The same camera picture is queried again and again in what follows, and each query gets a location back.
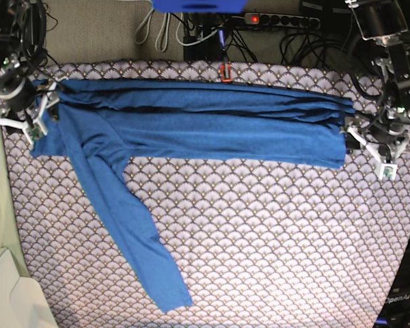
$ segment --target patterned tablecloth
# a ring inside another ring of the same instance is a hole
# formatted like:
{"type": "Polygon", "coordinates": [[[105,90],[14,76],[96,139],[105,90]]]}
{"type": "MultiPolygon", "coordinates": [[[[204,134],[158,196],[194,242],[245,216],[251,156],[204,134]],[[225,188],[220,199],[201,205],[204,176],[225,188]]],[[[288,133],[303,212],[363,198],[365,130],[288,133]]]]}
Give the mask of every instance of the patterned tablecloth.
{"type": "MultiPolygon", "coordinates": [[[[72,79],[219,82],[219,63],[119,61],[51,68],[72,79]]],[[[348,76],[232,64],[236,82],[352,98],[348,76]]],[[[369,92],[379,81],[362,78],[369,92]]],[[[371,327],[410,235],[410,153],[381,182],[358,152],[307,165],[133,158],[124,177],[151,210],[194,306],[163,314],[103,227],[67,158],[5,137],[21,246],[60,327],[371,327]]]]}

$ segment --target red clip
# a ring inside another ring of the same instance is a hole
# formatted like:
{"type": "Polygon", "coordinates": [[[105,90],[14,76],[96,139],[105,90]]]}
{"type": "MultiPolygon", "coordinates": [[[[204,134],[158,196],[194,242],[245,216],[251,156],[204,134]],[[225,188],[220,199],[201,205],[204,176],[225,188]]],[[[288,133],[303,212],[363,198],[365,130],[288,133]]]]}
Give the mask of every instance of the red clip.
{"type": "Polygon", "coordinates": [[[226,63],[220,65],[220,76],[221,76],[221,81],[225,83],[232,82],[231,79],[231,64],[226,63]]]}

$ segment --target blue box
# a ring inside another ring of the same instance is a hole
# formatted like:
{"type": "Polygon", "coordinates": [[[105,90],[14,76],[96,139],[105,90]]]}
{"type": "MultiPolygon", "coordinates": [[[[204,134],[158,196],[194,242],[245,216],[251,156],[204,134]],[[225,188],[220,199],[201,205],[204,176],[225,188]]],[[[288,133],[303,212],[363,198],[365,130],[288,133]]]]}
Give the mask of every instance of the blue box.
{"type": "Polygon", "coordinates": [[[241,12],[247,0],[153,0],[160,12],[241,12]]]}

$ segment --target blue long-sleeve shirt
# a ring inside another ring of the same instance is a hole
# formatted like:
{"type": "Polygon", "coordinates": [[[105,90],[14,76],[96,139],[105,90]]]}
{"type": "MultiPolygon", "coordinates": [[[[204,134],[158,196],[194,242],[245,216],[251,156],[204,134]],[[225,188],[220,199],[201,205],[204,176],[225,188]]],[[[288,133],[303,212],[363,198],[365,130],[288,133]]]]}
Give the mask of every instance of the blue long-sleeve shirt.
{"type": "Polygon", "coordinates": [[[191,305],[149,210],[124,184],[131,156],[262,159],[337,168],[349,100],[308,92],[207,83],[67,81],[58,123],[33,156],[68,156],[106,229],[164,312],[191,305]]]}

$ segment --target power strip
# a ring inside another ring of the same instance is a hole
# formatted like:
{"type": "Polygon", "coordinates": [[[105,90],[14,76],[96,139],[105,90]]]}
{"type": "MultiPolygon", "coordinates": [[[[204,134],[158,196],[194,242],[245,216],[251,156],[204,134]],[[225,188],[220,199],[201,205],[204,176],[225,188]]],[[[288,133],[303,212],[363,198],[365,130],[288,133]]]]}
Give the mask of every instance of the power strip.
{"type": "Polygon", "coordinates": [[[280,26],[293,29],[320,29],[320,19],[312,17],[247,12],[244,14],[244,19],[246,25],[280,26]]]}

